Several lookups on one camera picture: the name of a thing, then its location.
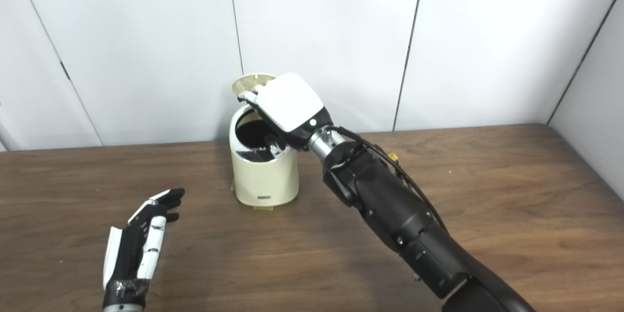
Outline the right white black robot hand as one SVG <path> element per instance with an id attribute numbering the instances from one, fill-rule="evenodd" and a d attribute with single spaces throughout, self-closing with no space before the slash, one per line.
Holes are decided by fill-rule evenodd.
<path id="1" fill-rule="evenodd" d="M 311 152 L 320 161 L 336 147 L 332 117 L 319 95 L 298 74 L 245 75 L 232 92 L 247 103 L 288 147 Z"/>

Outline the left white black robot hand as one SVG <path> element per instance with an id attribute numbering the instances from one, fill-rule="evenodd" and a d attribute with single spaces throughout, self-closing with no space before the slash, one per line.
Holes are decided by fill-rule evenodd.
<path id="1" fill-rule="evenodd" d="M 109 231 L 103 263 L 104 312 L 142 312 L 168 223 L 178 221 L 176 208 L 185 189 L 168 189 L 145 200 L 124 228 Z"/>

